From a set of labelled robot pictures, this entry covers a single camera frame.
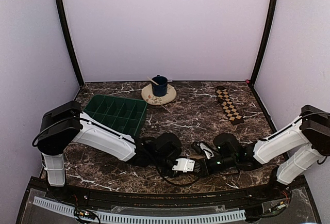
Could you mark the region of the plain brown sock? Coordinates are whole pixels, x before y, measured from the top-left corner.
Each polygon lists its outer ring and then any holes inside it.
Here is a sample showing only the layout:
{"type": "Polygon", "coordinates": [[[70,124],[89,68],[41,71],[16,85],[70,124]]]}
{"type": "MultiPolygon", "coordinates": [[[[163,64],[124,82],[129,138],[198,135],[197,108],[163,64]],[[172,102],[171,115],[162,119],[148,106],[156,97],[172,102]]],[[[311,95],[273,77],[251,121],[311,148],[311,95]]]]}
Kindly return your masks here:
{"type": "Polygon", "coordinates": [[[201,154],[193,153],[193,154],[188,155],[187,158],[192,159],[192,160],[200,160],[200,159],[205,159],[206,157],[201,154]]]}

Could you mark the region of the brown black checkered sock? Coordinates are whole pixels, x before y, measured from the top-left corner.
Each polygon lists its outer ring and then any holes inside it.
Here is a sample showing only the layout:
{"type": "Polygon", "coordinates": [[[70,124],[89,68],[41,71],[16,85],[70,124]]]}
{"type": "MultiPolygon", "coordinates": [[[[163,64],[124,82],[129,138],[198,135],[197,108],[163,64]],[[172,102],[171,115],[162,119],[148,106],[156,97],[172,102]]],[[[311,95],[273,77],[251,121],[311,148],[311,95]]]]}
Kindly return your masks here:
{"type": "Polygon", "coordinates": [[[223,86],[216,86],[217,101],[220,104],[226,118],[232,125],[244,123],[243,115],[241,115],[234,106],[228,90],[223,86]]]}

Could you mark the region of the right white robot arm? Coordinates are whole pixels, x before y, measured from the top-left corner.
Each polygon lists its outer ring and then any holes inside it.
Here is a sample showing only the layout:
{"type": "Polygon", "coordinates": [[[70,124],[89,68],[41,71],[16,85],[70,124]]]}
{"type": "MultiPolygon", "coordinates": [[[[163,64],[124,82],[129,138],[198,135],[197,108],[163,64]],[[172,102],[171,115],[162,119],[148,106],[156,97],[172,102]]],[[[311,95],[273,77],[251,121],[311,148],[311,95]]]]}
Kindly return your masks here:
{"type": "Polygon", "coordinates": [[[207,150],[205,158],[196,162],[204,177],[229,168],[252,171],[295,149],[288,160],[275,168],[273,181],[263,189],[263,196],[274,200],[283,192],[283,185],[291,184],[311,165],[322,164],[329,157],[329,113],[305,105],[289,125],[246,147],[229,133],[218,135],[213,142],[217,155],[207,150]]]}

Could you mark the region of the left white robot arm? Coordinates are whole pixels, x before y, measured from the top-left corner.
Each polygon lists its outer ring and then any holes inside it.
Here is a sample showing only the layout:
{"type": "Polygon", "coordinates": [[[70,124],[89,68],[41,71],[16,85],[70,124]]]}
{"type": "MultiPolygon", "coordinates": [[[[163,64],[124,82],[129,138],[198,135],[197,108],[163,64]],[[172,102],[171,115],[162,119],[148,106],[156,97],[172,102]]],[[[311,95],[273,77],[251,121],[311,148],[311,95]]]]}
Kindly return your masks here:
{"type": "Polygon", "coordinates": [[[70,101],[44,114],[40,132],[32,141],[42,154],[52,192],[61,201],[73,197],[72,188],[65,184],[64,166],[64,150],[72,142],[134,166],[154,165],[166,177],[175,176],[183,168],[179,161],[181,143],[174,134],[164,133],[157,138],[123,134],[94,120],[81,111],[78,102],[70,101]]]}

